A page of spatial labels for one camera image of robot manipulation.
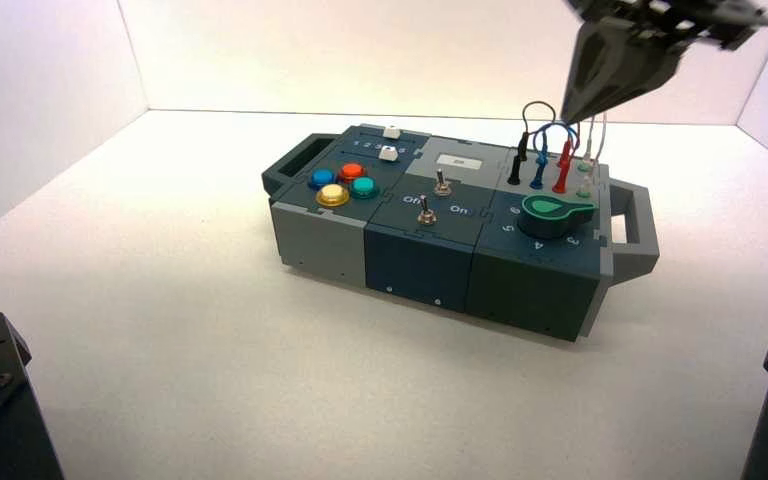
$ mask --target blue push button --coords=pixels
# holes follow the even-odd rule
[[[325,185],[331,183],[334,183],[334,174],[331,173],[331,170],[321,168],[319,170],[313,171],[313,173],[310,175],[310,181],[308,182],[308,185],[314,190],[319,190]]]
[[[378,194],[378,186],[375,180],[369,177],[360,177],[352,181],[352,196],[355,198],[372,198]]]

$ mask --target yellow push button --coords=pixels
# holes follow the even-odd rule
[[[349,201],[349,191],[336,183],[325,185],[316,193],[316,201],[324,207],[339,207]]]

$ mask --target white wire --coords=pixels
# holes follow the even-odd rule
[[[593,150],[593,120],[596,117],[590,117],[590,133],[587,134],[587,148],[584,149],[584,158],[586,161],[590,161],[590,154]]]
[[[602,113],[602,138],[599,139],[599,150],[596,152],[594,163],[599,164],[599,157],[602,156],[602,149],[605,147],[605,137],[608,134],[608,112]]]

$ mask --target blue cable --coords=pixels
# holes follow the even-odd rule
[[[546,130],[554,125],[564,127],[564,129],[567,131],[567,139],[570,142],[572,142],[573,137],[575,137],[575,150],[578,150],[578,134],[575,133],[575,130],[573,130],[572,127],[565,123],[549,122],[534,132],[535,135],[534,139],[531,141],[531,146],[534,147],[535,150],[537,150],[537,134],[539,133],[540,137],[543,139],[543,146],[540,147],[540,152],[537,154],[537,172],[534,174],[534,180],[532,180],[529,184],[529,186],[535,190],[540,190],[543,188],[543,171],[546,169],[546,165],[549,164],[549,140],[546,135]]]

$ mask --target white floor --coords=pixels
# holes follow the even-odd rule
[[[260,172],[361,122],[150,112],[0,219],[0,311],[70,479],[737,478],[768,377],[768,152],[612,125],[654,273],[569,344],[294,273]]]

